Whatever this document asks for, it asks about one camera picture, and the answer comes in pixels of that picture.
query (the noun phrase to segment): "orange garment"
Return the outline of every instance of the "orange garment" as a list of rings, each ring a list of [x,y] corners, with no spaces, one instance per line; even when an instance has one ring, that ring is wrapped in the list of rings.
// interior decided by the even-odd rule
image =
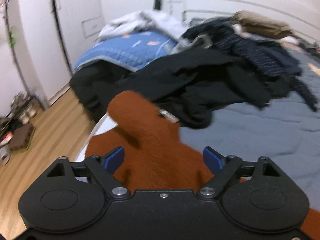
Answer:
[[[197,192],[212,174],[202,155],[182,144],[179,125],[159,114],[156,106],[126,91],[109,104],[108,112],[118,123],[112,130],[91,138],[86,157],[103,156],[117,146],[125,151],[124,162],[114,176],[131,192],[136,189],[193,189]],[[302,227],[320,240],[320,213],[310,210]]]

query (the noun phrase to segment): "silver screw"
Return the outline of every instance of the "silver screw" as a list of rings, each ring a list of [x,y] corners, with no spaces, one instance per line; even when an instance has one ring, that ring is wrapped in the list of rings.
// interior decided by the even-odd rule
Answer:
[[[211,196],[211,195],[213,195],[214,193],[216,193],[216,191],[215,191],[212,187],[203,187],[203,188],[200,190],[200,194],[201,194],[201,195],[205,195],[205,196]]]
[[[112,190],[112,193],[118,196],[122,196],[124,194],[126,194],[128,192],[128,190],[125,187],[115,187]]]
[[[161,197],[161,198],[166,198],[166,197],[168,197],[168,196],[169,196],[169,195],[168,195],[167,193],[161,193],[161,194],[160,194],[160,197]]]

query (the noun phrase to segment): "closet door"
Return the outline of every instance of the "closet door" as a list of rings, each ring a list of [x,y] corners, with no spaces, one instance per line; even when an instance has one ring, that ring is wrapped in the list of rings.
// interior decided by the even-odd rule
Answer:
[[[63,41],[72,67],[104,27],[100,0],[56,0]]]

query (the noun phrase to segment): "blue gripper pad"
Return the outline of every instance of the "blue gripper pad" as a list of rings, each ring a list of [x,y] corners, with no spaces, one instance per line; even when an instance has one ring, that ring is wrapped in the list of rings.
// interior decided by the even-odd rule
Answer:
[[[117,147],[105,156],[103,168],[113,175],[117,169],[124,162],[124,149],[123,147]]]
[[[226,164],[226,157],[212,149],[206,147],[203,150],[203,162],[213,175],[218,174]]]

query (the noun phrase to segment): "baseboard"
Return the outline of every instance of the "baseboard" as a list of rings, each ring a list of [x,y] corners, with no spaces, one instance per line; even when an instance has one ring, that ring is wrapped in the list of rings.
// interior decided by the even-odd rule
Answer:
[[[70,89],[69,83],[65,85],[62,89],[59,90],[58,93],[56,93],[52,98],[49,99],[49,105],[52,106],[52,104],[59,99],[65,92],[67,92]]]

